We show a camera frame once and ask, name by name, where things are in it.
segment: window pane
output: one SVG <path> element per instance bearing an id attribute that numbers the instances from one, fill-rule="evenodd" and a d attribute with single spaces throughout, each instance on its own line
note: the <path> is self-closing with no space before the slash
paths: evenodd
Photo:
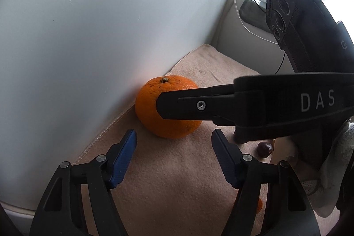
<path id="1" fill-rule="evenodd" d="M 354 40 L 354 0 L 325 0 L 324 3 L 334 20 L 341 20 Z"/>

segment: screw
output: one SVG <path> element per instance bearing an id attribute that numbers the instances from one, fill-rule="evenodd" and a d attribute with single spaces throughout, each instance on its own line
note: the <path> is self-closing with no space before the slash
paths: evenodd
<path id="1" fill-rule="evenodd" d="M 60 163 L 60 168 L 66 168 L 69 166 L 69 162 L 68 161 L 64 161 L 62 163 Z"/>
<path id="2" fill-rule="evenodd" d="M 253 159 L 253 157 L 251 155 L 249 155 L 249 154 L 245 154 L 245 155 L 242 156 L 242 159 L 244 161 L 251 161 Z"/>
<path id="3" fill-rule="evenodd" d="M 284 167 L 284 168 L 288 168 L 289 167 L 289 163 L 287 161 L 280 161 L 280 166 Z"/>
<path id="4" fill-rule="evenodd" d="M 199 110 L 204 110 L 205 109 L 205 106 L 206 106 L 206 104 L 205 104 L 205 102 L 204 101 L 198 101 L 198 103 L 197 103 L 197 108 L 199 109 Z"/>
<path id="5" fill-rule="evenodd" d="M 103 162 L 103 161 L 106 160 L 106 156 L 105 156 L 105 155 L 98 155 L 98 156 L 96 157 L 96 160 L 97 160 L 98 162 Z"/>

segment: white wall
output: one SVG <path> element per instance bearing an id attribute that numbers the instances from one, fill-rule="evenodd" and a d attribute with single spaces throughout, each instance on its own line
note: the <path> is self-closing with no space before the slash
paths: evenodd
<path id="1" fill-rule="evenodd" d="M 236 0 L 238 9 L 240 9 L 243 1 Z M 244 25 L 254 34 L 277 43 L 271 33 L 248 23 L 244 23 Z M 284 56 L 284 51 L 280 50 L 277 44 L 254 36 L 243 27 L 234 5 L 230 7 L 224 19 L 216 48 L 221 53 L 260 74 L 274 74 Z M 294 73 L 287 56 L 285 56 L 278 74 L 285 73 Z"/>
<path id="2" fill-rule="evenodd" d="M 0 0 L 0 200 L 36 209 L 148 79 L 203 44 L 225 0 Z"/>

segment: blue gripper pad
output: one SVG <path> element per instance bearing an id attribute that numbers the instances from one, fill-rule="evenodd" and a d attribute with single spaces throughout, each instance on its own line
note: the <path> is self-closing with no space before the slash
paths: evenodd
<path id="1" fill-rule="evenodd" d="M 123 181 L 136 145 L 136 132 L 129 129 L 122 140 L 118 144 L 112 145 L 107 152 L 108 164 L 112 169 L 112 175 L 109 179 L 111 189 L 116 188 Z"/>
<path id="2" fill-rule="evenodd" d="M 242 152 L 238 146 L 229 143 L 220 129 L 215 129 L 212 132 L 211 145 L 226 181 L 235 189 L 242 187 L 245 170 L 240 160 Z"/>

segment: white cable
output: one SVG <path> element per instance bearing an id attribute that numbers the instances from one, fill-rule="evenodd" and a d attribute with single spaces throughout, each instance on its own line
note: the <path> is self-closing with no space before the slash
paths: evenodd
<path id="1" fill-rule="evenodd" d="M 263 37 L 260 37 L 260 36 L 258 36 L 258 35 L 256 35 L 256 34 L 254 34 L 253 32 L 249 31 L 249 30 L 247 29 L 247 27 L 245 27 L 245 25 L 244 25 L 243 22 L 242 22 L 242 19 L 241 19 L 240 14 L 239 14 L 239 10 L 238 10 L 238 8 L 237 8 L 236 0 L 234 0 L 234 4 L 235 4 L 235 8 L 236 8 L 236 13 L 237 13 L 237 15 L 238 15 L 238 17 L 239 17 L 239 19 L 240 19 L 240 22 L 242 23 L 243 27 L 244 27 L 249 33 L 253 34 L 254 36 L 259 37 L 260 39 L 263 39 L 264 41 L 268 41 L 268 42 L 270 42 L 270 43 L 273 43 L 273 44 L 278 45 L 277 42 L 273 42 L 273 41 L 270 41 L 270 40 L 268 40 L 268 39 L 264 39 Z"/>

